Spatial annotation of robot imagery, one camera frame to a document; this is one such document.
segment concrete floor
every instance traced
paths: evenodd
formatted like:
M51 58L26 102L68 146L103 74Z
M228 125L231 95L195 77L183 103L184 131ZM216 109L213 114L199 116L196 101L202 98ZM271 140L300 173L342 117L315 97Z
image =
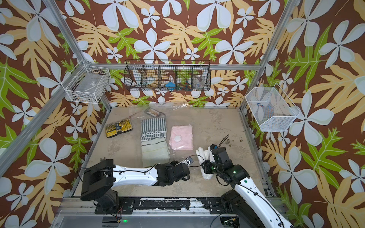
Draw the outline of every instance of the concrete floor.
M96 147L90 157L87 167L100 162L100 159L112 158L114 164L125 167L142 167L141 152L141 120L148 117L144 114L146 108L118 108L112 109L107 124L117 122L121 119L131 117L133 130L113 138L106 138L103 129ZM253 178L258 188L263 191L256 163L244 133L237 109L207 109L184 107L173 110L172 108L154 108L166 114L167 138L170 138L171 127L174 125L193 126L194 150L184 151L170 150L171 161L181 161L189 155L195 154L198 147L205 150L211 145L218 145L220 141L229 134L229 138L223 143L233 164L242 165ZM192 166L199 165L197 157L194 156ZM124 185L112 188L117 191L119 196L146 196L146 197L220 197L222 194L231 190L230 186L220 185L216 178L204 180L200 168L190 168L190 179L188 181L178 181L166 187L143 186L143 185ZM75 196L81 193L81 183L78 185Z

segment white mesh basket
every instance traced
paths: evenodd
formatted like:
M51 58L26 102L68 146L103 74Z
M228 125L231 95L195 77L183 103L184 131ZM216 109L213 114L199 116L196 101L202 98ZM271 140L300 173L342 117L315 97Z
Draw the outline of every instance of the white mesh basket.
M83 62L74 69L70 75L73 79L64 87L71 101L98 104L109 84L109 70L104 67L85 65Z
M284 98L291 101L280 87L255 87L246 95L261 131L285 131L298 117L300 109L292 101L290 107Z

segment light green towel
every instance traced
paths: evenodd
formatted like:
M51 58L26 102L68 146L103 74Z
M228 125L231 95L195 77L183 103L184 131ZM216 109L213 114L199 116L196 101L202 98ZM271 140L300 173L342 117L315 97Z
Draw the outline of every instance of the light green towel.
M150 167L156 163L165 164L170 160L170 152L165 138L157 138L141 142L143 167Z

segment white glove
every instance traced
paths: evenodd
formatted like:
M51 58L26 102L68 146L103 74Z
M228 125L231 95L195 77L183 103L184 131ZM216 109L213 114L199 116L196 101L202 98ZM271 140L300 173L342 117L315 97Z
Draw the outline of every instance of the white glove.
M198 160L199 160L199 164L201 165L205 160L210 160L211 162L214 162L214 158L213 158L213 154L210 151L210 148L208 147L208 150L204 150L203 148L199 147L196 150L196 154L202 156L203 158L201 158L200 156L198 156ZM203 178L205 180L209 180L213 177L213 174L206 174L204 173L204 169L202 167L200 167L200 171L201 174L203 176Z

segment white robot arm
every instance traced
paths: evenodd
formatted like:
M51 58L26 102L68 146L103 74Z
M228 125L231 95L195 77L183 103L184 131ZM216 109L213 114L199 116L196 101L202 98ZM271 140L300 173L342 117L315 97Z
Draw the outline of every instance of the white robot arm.
M215 162L205 160L202 163L204 172L219 176L245 200L262 222L261 226L254 225L254 227L262 227L263 224L266 228L294 228L259 191L246 170L240 165L232 164L225 147L215 148L211 153ZM113 165L112 159L106 159L85 171L81 200L95 200L105 213L113 213L115 205L118 205L118 194L110 189L112 186L131 184L166 186L181 179L187 181L189 174L186 163L172 162L156 164L149 168L127 168ZM237 207L231 208L234 213L240 215Z

